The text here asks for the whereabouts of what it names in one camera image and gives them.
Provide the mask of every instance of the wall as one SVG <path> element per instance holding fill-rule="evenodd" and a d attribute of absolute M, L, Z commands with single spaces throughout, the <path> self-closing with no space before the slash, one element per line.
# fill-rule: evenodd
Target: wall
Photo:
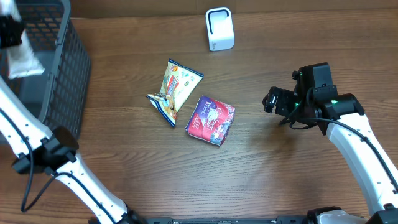
<path fill-rule="evenodd" d="M 212 7 L 233 13 L 382 9 L 398 0 L 70 0 L 73 17 L 132 17 L 204 14 Z"/>

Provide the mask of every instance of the pink and purple packet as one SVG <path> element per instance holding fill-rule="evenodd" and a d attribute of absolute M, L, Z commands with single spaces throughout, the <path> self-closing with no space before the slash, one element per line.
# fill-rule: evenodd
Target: pink and purple packet
<path fill-rule="evenodd" d="M 185 130 L 191 136 L 221 146 L 234 120 L 235 107 L 202 96 Z"/>

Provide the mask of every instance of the wooden table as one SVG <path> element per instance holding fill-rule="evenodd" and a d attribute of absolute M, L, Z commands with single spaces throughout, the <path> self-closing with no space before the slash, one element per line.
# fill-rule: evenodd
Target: wooden table
<path fill-rule="evenodd" d="M 354 94 L 398 165 L 398 9 L 233 16 L 235 46 L 209 52 L 203 16 L 73 21 L 93 69 L 80 152 L 101 181 L 143 216 L 254 218 L 336 205 L 368 215 L 345 160 L 318 128 L 278 127 L 261 101 L 293 89 L 291 71 L 329 62 L 339 93 Z M 205 74 L 171 128 L 145 98 L 172 58 Z M 185 133 L 200 96 L 236 107 L 220 147 Z M 0 223 L 86 223 L 92 213 L 59 182 L 28 213 L 27 176 L 0 148 Z M 35 175 L 31 197 L 48 177 Z"/>

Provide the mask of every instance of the snack bag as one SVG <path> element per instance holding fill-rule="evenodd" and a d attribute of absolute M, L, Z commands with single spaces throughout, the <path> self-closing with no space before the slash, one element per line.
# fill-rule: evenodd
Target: snack bag
<path fill-rule="evenodd" d="M 185 130 L 191 136 L 221 146 L 234 116 L 233 106 L 202 96 Z"/>
<path fill-rule="evenodd" d="M 14 0 L 0 0 L 0 14 L 11 15 L 15 21 L 21 21 L 21 15 Z M 10 79 L 41 75 L 44 72 L 43 65 L 34 55 L 26 30 L 22 33 L 21 39 L 21 45 L 7 48 L 8 78 Z"/>
<path fill-rule="evenodd" d="M 160 92 L 147 98 L 174 127 L 178 111 L 202 78 L 203 74 L 169 59 Z"/>

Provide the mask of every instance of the basket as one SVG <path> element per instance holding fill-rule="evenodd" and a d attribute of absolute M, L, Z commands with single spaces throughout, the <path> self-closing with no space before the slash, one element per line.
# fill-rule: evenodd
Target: basket
<path fill-rule="evenodd" d="M 51 130 L 64 126 L 78 138 L 91 72 L 90 58 L 70 22 L 68 0 L 16 0 L 42 75 L 8 79 L 7 53 L 0 73 L 25 107 Z"/>

